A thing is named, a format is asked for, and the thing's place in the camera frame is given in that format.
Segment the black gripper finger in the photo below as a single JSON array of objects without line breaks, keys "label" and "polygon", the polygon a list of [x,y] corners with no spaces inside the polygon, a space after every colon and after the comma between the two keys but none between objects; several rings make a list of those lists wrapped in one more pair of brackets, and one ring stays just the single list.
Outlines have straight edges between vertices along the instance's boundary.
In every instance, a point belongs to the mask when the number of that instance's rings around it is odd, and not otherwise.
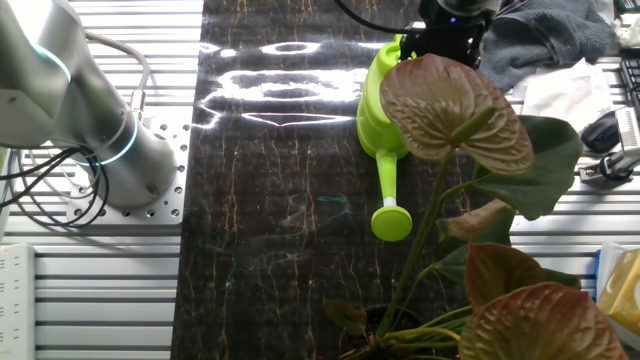
[{"label": "black gripper finger", "polygon": [[423,56],[426,51],[424,49],[425,32],[414,31],[403,34],[400,37],[400,60],[414,59]]},{"label": "black gripper finger", "polygon": [[473,69],[477,69],[481,62],[481,43],[487,32],[484,23],[470,23],[462,27],[462,40],[464,45],[464,63]]}]

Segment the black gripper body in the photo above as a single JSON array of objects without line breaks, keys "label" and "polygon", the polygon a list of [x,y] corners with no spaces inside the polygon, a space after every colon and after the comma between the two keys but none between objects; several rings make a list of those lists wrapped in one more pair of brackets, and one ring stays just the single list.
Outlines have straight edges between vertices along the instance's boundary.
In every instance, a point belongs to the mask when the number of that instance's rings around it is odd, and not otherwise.
[{"label": "black gripper body", "polygon": [[494,1],[421,0],[418,13],[425,23],[418,36],[423,48],[475,46],[494,19]]}]

